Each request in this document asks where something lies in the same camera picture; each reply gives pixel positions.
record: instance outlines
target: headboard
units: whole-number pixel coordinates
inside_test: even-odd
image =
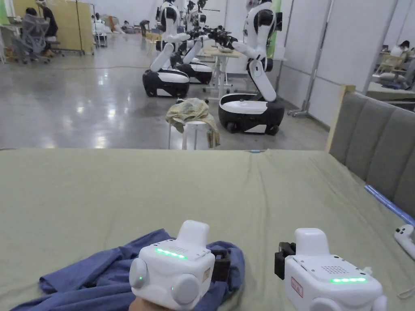
[[[344,86],[327,152],[415,218],[415,113]]]

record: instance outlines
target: beige towel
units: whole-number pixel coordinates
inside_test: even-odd
[[[175,121],[174,118],[184,122],[202,121],[207,123],[211,129],[207,134],[209,148],[213,148],[213,140],[215,140],[216,146],[220,145],[219,131],[215,119],[209,113],[209,106],[204,101],[198,98],[189,98],[181,103],[171,106],[168,110],[166,121],[171,123],[171,125],[173,125],[180,133],[183,133],[183,124]]]

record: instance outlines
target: human hand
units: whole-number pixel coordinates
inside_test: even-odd
[[[132,304],[130,304],[128,311],[170,311],[170,309],[137,297]]]

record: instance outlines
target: white stool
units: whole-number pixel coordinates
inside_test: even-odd
[[[189,121],[184,122],[178,118],[173,118],[174,121],[179,122],[184,125],[184,132],[183,132],[183,143],[182,143],[182,150],[187,150],[187,135],[191,131],[195,131],[195,141],[194,141],[194,150],[196,150],[196,145],[198,143],[198,131],[203,131],[205,133],[211,132],[210,126],[202,121]],[[168,124],[168,149],[170,149],[170,141],[171,141],[171,122]],[[216,147],[216,140],[213,138],[213,148]]]

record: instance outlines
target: gray mesh chair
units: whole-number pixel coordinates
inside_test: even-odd
[[[18,58],[23,63],[27,63],[27,58],[48,63],[50,60],[42,56],[41,53],[46,46],[45,34],[49,28],[49,23],[43,17],[25,15],[22,24],[22,38],[14,39],[15,52]]]

